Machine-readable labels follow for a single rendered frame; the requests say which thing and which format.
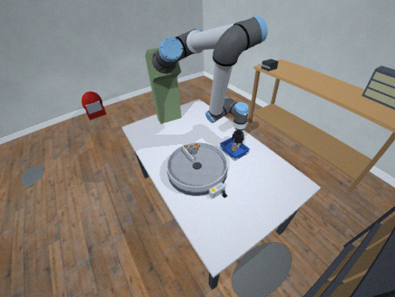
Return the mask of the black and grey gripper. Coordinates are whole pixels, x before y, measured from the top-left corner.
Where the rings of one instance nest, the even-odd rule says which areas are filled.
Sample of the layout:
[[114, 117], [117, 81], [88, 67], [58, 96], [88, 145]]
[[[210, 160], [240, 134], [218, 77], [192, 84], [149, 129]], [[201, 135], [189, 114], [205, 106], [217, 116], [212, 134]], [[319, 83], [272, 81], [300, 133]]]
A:
[[[235, 128], [236, 129], [236, 128]], [[240, 131], [241, 130], [241, 131]], [[236, 131], [234, 131], [233, 132], [233, 134], [232, 134], [232, 140], [233, 140], [233, 138], [234, 138], [234, 140], [233, 140], [233, 144], [234, 144], [234, 146], [235, 146], [235, 143], [236, 143], [236, 146], [235, 147], [237, 147], [237, 148], [239, 148], [239, 144], [241, 144], [241, 143], [243, 143], [243, 138], [244, 138], [244, 133], [243, 133], [243, 131], [242, 130], [244, 130], [244, 129], [239, 129], [239, 131], [237, 132], [237, 129], [236, 129]], [[242, 132], [242, 135], [239, 133], [239, 132]], [[234, 137], [235, 136], [235, 137]], [[238, 146], [237, 146], [237, 143], [238, 143]]]

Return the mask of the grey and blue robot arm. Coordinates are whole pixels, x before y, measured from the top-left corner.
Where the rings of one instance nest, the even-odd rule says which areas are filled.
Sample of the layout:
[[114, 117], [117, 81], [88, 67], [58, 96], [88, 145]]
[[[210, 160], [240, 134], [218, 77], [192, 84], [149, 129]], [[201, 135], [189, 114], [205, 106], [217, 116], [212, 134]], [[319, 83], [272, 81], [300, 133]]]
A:
[[241, 22], [243, 21], [208, 31], [193, 29], [175, 38], [166, 38], [152, 58], [153, 66], [158, 72], [170, 73], [180, 59], [202, 52], [200, 50], [214, 49], [211, 101], [205, 116], [209, 122], [214, 123], [230, 113], [234, 115], [233, 126], [236, 129], [246, 128], [249, 107], [246, 103], [225, 97], [232, 66], [237, 63], [243, 51], [261, 44], [267, 37], [267, 25], [261, 17], [252, 17]]

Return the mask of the blue crate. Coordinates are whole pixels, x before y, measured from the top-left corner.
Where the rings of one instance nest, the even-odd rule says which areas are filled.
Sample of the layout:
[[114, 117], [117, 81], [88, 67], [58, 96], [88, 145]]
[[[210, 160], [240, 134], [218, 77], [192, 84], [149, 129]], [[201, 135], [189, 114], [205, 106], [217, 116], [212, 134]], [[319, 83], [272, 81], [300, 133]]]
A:
[[249, 154], [249, 148], [245, 144], [241, 143], [236, 151], [232, 151], [232, 145], [233, 140], [230, 138], [224, 142], [221, 142], [220, 148], [223, 149], [234, 161], [237, 161], [240, 157]]

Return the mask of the grey round turntable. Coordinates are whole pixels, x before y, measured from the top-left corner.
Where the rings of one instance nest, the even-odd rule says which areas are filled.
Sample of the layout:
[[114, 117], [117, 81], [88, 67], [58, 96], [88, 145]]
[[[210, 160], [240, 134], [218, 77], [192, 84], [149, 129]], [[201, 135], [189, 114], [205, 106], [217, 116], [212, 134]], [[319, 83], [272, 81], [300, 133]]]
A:
[[[184, 145], [198, 143], [195, 155], [190, 154]], [[173, 187], [190, 196], [209, 194], [213, 199], [225, 194], [224, 182], [227, 176], [227, 159], [219, 148], [204, 142], [184, 144], [174, 150], [167, 161], [167, 173]], [[222, 158], [223, 157], [223, 158]]]

